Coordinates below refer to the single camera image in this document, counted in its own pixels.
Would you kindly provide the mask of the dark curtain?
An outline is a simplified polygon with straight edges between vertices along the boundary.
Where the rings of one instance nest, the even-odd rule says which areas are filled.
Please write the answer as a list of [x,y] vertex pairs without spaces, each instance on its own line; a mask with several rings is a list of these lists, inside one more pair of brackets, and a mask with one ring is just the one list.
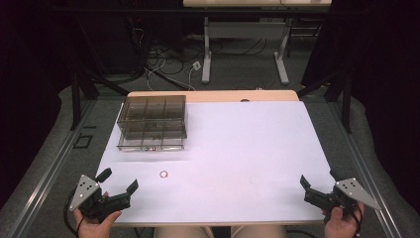
[[350,65],[376,156],[420,214],[420,0],[332,0],[302,77],[309,87]]
[[70,86],[41,0],[0,0],[0,209],[50,133]]

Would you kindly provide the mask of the black metal stand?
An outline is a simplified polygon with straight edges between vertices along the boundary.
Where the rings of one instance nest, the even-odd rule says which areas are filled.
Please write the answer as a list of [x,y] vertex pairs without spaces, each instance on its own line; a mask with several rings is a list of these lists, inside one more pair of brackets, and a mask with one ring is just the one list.
[[93,79],[98,80],[100,83],[104,84],[106,87],[112,89],[120,95],[127,96],[129,91],[88,68],[84,64],[83,60],[79,57],[79,53],[77,52],[75,44],[70,38],[67,39],[68,63],[72,72],[71,99],[73,118],[70,129],[75,130],[76,127],[81,123],[82,119],[81,94],[84,94],[88,100],[96,100],[99,96],[99,91],[97,90]]
[[348,36],[345,23],[339,20],[324,21],[301,80],[304,88],[298,91],[298,96],[302,97],[328,84],[324,98],[327,102],[336,102],[340,95],[343,96],[341,122],[346,131],[351,133],[352,82],[349,78],[349,63],[352,61],[352,41]]

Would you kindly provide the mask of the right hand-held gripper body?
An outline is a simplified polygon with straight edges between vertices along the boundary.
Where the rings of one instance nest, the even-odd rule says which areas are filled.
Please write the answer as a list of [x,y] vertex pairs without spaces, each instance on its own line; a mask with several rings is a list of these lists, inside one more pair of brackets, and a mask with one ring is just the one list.
[[347,178],[335,182],[333,190],[329,193],[310,187],[305,190],[304,200],[325,211],[331,211],[334,207],[339,206],[351,208],[359,202],[375,210],[381,210],[375,199],[355,178]]

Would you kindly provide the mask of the clear brown compartment box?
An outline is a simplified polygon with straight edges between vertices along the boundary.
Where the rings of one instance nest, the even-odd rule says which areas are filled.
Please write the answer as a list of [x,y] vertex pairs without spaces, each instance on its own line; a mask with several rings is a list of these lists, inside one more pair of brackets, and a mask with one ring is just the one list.
[[128,97],[117,119],[121,131],[117,147],[121,151],[183,150],[187,119],[185,95]]

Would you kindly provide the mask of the person's left hand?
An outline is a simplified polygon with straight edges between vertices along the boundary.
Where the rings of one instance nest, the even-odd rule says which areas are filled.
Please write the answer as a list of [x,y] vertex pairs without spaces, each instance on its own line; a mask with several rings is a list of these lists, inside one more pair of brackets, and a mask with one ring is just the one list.
[[85,218],[81,211],[76,208],[73,211],[73,216],[77,238],[109,238],[111,228],[121,214],[121,211],[115,211],[108,215],[102,222],[99,222]]

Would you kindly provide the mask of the person's right hand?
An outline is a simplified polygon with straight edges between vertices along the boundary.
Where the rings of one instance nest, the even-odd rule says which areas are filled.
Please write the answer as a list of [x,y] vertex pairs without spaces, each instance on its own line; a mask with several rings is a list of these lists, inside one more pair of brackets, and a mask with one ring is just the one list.
[[365,213],[364,205],[359,202],[352,215],[344,215],[341,207],[331,210],[330,220],[325,224],[325,238],[354,238],[358,230],[358,223],[362,222]]

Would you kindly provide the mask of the aluminium floor rail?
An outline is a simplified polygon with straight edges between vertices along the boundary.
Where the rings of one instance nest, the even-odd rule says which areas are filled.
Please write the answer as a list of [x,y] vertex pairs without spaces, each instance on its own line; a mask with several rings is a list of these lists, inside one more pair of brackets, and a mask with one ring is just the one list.
[[380,211],[367,210],[363,237],[403,238],[392,214],[392,202],[397,192],[377,160],[364,108],[357,104],[351,109],[350,131],[342,122],[339,104],[328,103],[328,108],[332,126],[338,130],[338,137],[332,140],[332,152],[327,156],[331,168],[343,177],[356,177],[381,207]]
[[40,152],[6,206],[0,210],[0,238],[75,238],[65,202],[82,174],[96,173],[101,154],[98,103],[88,101],[70,128],[65,105]]

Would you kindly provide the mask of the person's right leg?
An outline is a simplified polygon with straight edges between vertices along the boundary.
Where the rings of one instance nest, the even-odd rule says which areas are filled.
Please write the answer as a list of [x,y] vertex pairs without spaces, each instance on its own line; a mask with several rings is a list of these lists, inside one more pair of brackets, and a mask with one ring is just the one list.
[[232,226],[231,238],[287,238],[287,232],[280,225]]

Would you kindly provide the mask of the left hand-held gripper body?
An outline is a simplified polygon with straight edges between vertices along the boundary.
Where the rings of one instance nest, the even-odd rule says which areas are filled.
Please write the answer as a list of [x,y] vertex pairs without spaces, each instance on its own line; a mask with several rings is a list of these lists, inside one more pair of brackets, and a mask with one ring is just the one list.
[[104,196],[100,183],[95,178],[82,175],[68,209],[74,211],[78,208],[84,216],[103,221],[111,213],[131,206],[131,196],[127,192]]

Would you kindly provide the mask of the white-legged desk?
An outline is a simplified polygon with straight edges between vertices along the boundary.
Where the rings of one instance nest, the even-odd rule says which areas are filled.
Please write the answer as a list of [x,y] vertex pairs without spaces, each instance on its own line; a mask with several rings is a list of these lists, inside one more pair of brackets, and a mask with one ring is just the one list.
[[[327,10],[332,0],[183,0],[183,6],[198,10]],[[274,39],[279,47],[273,53],[280,83],[289,83],[283,58],[292,29],[293,17],[282,17],[280,22],[215,22],[204,17],[204,59],[202,82],[210,81],[212,52],[211,39]]]

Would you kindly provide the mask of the person's leg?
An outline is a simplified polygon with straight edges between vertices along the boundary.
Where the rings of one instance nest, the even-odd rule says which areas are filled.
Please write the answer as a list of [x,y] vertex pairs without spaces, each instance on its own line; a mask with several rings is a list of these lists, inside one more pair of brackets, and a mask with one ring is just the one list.
[[287,238],[287,232],[280,225],[232,226],[231,238]]
[[214,238],[210,228],[204,227],[159,227],[154,238]]

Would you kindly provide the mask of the person's left leg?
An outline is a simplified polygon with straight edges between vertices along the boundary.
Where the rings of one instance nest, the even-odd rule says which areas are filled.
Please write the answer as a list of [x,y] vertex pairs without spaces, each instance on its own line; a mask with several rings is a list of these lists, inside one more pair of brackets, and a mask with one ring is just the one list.
[[210,228],[204,227],[159,227],[154,238],[214,238]]

